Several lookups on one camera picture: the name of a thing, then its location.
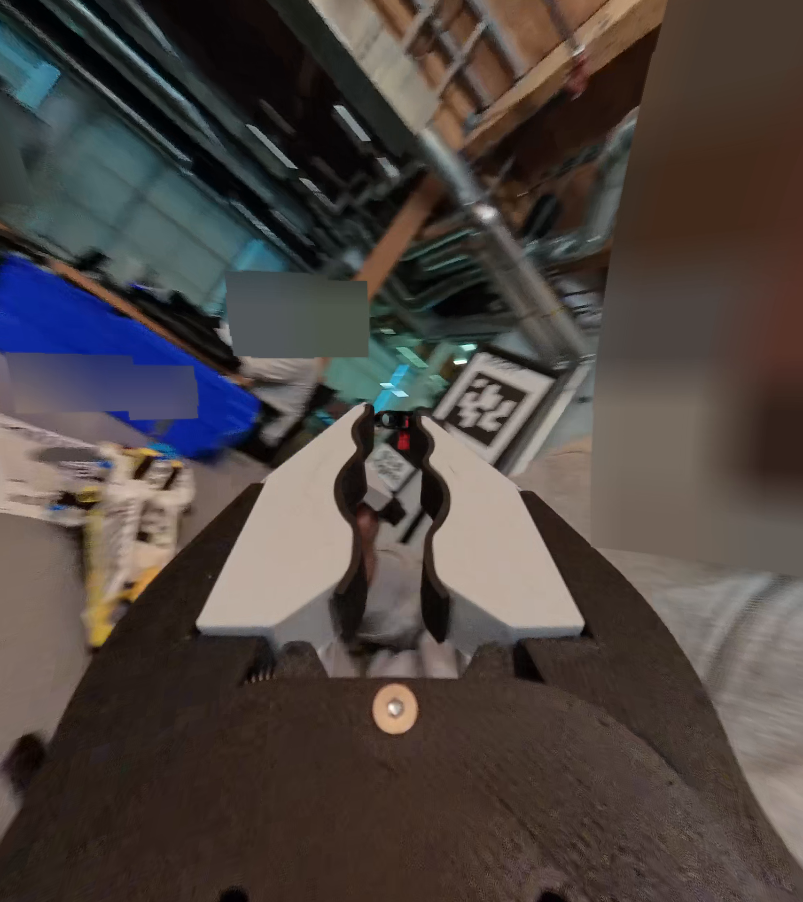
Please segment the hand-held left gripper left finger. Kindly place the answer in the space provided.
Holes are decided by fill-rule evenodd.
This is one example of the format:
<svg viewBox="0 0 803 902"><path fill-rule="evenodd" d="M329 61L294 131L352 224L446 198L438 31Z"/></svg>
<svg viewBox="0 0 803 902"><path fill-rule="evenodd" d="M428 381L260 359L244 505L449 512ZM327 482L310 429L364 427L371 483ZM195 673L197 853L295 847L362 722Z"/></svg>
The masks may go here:
<svg viewBox="0 0 803 902"><path fill-rule="evenodd" d="M358 404L269 473L196 619L201 634L316 649L353 637L368 593L356 512L374 425L373 406Z"/></svg>

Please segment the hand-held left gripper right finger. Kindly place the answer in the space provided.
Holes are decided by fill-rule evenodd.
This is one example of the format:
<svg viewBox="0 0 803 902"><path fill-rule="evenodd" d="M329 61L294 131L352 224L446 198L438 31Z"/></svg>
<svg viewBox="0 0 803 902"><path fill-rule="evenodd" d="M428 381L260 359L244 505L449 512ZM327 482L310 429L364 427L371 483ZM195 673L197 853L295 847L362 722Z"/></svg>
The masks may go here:
<svg viewBox="0 0 803 902"><path fill-rule="evenodd" d="M417 416L423 540L421 611L439 643L575 638L585 618L517 486L427 414Z"/></svg>

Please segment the person's right forearm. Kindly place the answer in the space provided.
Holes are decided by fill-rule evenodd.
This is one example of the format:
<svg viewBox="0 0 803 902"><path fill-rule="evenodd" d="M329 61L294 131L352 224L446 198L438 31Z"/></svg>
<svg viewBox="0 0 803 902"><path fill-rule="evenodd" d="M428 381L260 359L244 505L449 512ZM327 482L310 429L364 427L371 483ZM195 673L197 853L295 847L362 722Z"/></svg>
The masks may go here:
<svg viewBox="0 0 803 902"><path fill-rule="evenodd" d="M421 556L397 543L378 543L374 556L360 635L381 646L411 647L423 629Z"/></svg>

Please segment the person's right hand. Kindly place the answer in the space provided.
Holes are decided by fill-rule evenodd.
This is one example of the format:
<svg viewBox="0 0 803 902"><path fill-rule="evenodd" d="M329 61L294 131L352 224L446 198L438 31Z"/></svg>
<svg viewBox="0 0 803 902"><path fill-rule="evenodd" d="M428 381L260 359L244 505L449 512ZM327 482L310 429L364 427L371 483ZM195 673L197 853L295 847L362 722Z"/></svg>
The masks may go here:
<svg viewBox="0 0 803 902"><path fill-rule="evenodd" d="M381 528L380 516L369 505L360 503L355 512L355 520L361 538L366 583L370 588L373 586L379 567L376 540Z"/></svg>

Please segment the black white marker board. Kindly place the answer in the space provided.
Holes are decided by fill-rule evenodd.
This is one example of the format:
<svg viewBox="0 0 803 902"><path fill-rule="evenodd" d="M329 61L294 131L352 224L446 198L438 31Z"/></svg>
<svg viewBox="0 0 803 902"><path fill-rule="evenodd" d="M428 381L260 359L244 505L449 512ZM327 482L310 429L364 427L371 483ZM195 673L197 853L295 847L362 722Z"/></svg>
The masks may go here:
<svg viewBox="0 0 803 902"><path fill-rule="evenodd" d="M457 369L432 417L477 457L504 470L552 399L559 379L554 369L479 345Z"/></svg>

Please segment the metal ceiling pipe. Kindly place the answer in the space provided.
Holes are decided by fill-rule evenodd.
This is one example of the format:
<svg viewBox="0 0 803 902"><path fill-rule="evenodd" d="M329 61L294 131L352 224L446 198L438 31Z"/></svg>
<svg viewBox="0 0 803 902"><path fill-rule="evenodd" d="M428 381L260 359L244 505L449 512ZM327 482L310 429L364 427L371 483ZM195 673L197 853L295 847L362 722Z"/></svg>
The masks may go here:
<svg viewBox="0 0 803 902"><path fill-rule="evenodd" d="M483 268L515 315L525 341L547 362L558 358L590 361L593 352L585 334L525 254L500 211L485 197L463 155L453 151L432 125L418 133L418 143L476 230Z"/></svg>

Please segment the large blue plastic bin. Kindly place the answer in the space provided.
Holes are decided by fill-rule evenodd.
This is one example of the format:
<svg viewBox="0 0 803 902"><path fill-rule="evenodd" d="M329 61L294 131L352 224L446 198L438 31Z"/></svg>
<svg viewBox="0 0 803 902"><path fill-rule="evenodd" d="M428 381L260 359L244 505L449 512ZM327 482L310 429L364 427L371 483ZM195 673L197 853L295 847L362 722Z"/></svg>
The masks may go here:
<svg viewBox="0 0 803 902"><path fill-rule="evenodd" d="M253 395L93 294L11 254L0 264L0 353L21 413L104 412L182 457L242 443Z"/></svg>

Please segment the grey knit sleeve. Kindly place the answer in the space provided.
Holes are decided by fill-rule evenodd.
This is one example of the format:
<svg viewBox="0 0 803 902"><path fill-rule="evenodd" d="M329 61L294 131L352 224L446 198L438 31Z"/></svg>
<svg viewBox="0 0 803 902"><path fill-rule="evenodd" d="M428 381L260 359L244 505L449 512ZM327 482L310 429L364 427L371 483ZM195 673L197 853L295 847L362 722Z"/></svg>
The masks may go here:
<svg viewBox="0 0 803 902"><path fill-rule="evenodd" d="M757 800L803 865L803 580L604 555L677 638Z"/></svg>

